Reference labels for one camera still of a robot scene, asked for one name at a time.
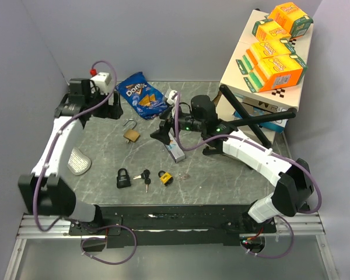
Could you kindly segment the brass padlock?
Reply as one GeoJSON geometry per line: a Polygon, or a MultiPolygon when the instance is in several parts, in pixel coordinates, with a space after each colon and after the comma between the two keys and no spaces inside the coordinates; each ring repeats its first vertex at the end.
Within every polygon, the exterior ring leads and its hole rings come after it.
{"type": "Polygon", "coordinates": [[[135,142],[139,139],[139,137],[140,137],[141,135],[140,135],[139,132],[137,132],[137,131],[135,130],[135,127],[137,126],[137,122],[136,122],[134,119],[132,119],[132,118],[128,119],[128,120],[123,124],[123,126],[125,127],[125,126],[126,126],[127,124],[129,124],[129,123],[133,123],[134,125],[132,126],[132,128],[128,129],[128,130],[123,134],[123,137],[125,138],[126,143],[130,143],[130,142],[135,143],[135,142]]]}

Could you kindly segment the black headed keys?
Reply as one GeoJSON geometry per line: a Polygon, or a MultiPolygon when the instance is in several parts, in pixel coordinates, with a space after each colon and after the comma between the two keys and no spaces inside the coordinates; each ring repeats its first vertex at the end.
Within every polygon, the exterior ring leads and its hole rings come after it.
{"type": "Polygon", "coordinates": [[[150,171],[148,169],[145,169],[140,175],[134,176],[133,179],[134,180],[142,179],[144,181],[144,183],[145,183],[146,193],[148,193],[149,185],[151,183],[150,171]]]}

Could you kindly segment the yellow padlock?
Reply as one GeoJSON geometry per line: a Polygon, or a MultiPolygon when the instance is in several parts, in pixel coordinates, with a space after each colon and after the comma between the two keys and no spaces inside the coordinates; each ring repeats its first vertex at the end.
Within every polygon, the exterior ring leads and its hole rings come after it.
{"type": "Polygon", "coordinates": [[[164,170],[158,172],[158,177],[164,186],[168,186],[173,182],[173,176],[164,170]]]}

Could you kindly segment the black padlock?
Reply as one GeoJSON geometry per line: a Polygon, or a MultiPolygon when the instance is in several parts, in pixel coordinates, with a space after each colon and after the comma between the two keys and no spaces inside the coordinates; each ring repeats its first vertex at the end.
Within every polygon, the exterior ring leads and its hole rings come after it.
{"type": "Polygon", "coordinates": [[[117,181],[116,186],[118,189],[127,188],[131,186],[131,180],[127,169],[120,168],[118,170],[116,181],[117,181]]]}

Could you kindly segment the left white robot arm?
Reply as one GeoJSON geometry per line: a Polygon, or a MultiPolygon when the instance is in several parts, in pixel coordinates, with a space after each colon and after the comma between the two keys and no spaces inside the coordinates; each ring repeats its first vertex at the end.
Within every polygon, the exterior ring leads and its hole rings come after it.
{"type": "Polygon", "coordinates": [[[89,79],[74,78],[55,109],[53,129],[45,150],[30,174],[21,175],[18,187],[27,211],[39,224],[39,216],[69,218],[83,223],[90,234],[102,231],[101,209],[77,199],[63,179],[69,158],[91,116],[119,119],[123,113],[120,97],[114,93],[116,80],[107,72],[89,79]]]}

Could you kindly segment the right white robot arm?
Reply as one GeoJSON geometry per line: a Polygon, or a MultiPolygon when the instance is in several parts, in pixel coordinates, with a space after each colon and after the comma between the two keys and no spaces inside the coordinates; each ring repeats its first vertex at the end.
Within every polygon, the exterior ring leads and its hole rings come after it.
{"type": "Polygon", "coordinates": [[[164,97],[168,109],[160,116],[159,129],[151,134],[165,145],[170,143],[170,131],[179,138],[180,131],[200,132],[203,143],[212,147],[211,153],[223,154],[245,163],[265,177],[275,190],[252,203],[243,218],[249,232],[257,232],[267,220],[283,214],[295,216],[318,186],[308,164],[274,153],[256,143],[231,121],[221,120],[215,104],[206,95],[192,98],[189,113],[180,109],[180,94],[172,90],[164,97]]]}

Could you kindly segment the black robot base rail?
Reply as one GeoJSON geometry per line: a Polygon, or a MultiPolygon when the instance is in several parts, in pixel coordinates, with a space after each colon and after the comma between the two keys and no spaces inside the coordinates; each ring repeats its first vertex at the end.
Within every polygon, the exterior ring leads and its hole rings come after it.
{"type": "Polygon", "coordinates": [[[188,244],[239,246],[240,238],[257,233],[275,233],[272,219],[256,223],[247,214],[248,205],[127,205],[103,206],[103,226],[73,223],[70,236],[101,237],[107,248],[188,244]]]}

